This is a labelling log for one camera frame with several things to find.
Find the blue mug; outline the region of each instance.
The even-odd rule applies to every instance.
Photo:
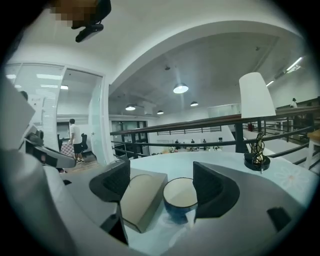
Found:
[[[179,225],[187,223],[186,213],[198,205],[193,179],[181,177],[169,181],[163,188],[163,201],[173,222]]]

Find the white wall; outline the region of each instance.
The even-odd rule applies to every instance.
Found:
[[[191,109],[184,112],[178,112],[168,115],[163,115],[157,120],[148,121],[148,126],[159,126],[166,125],[172,123],[180,123],[187,121],[194,121],[200,119],[208,118],[208,109],[206,107],[199,107],[195,109]],[[197,133],[187,133],[187,134],[173,134],[173,135],[158,135],[156,132],[149,133],[148,135],[149,143],[174,143],[177,139],[180,143],[191,143],[193,139],[196,143],[202,143],[203,139],[210,142],[217,142],[218,138],[222,137],[223,141],[234,141],[235,138],[232,135],[230,128],[227,125],[221,127],[221,131],[215,132],[197,132]],[[150,154],[161,153],[163,150],[167,149],[167,147],[159,147],[159,146],[150,146]],[[229,145],[223,146],[223,151],[235,152],[236,146]]]
[[[268,88],[275,108],[290,105],[293,98],[299,103],[320,96],[319,79],[311,68],[285,74]]]
[[[88,115],[91,94],[60,91],[57,115]]]

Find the white table surface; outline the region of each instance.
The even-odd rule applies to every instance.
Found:
[[[314,173],[285,160],[271,159],[269,169],[261,174],[244,165],[243,154],[223,151],[181,152],[148,156],[132,160],[131,167],[166,173],[168,181],[170,181],[179,177],[192,178],[194,161],[262,176],[279,185],[305,207],[308,207],[319,182],[319,177]],[[189,225],[174,224],[161,204],[147,232],[140,234],[128,227],[125,227],[125,230],[131,248],[157,256],[182,238],[188,232]]]

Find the white ceiling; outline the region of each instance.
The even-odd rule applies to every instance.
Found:
[[[85,72],[67,69],[62,80],[62,85],[68,86],[68,90],[62,93],[92,94],[97,84],[97,76]]]
[[[304,52],[303,42],[262,33],[225,33],[197,39],[155,58],[129,77],[109,97],[109,113],[143,115],[143,109],[125,111],[127,104],[155,104],[153,113],[176,113],[199,107],[240,102],[239,78],[262,74],[268,83]],[[174,94],[175,84],[189,90]]]

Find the beige box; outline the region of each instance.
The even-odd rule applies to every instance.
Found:
[[[139,233],[145,232],[163,200],[167,183],[165,173],[131,168],[130,184],[120,201],[124,224]]]

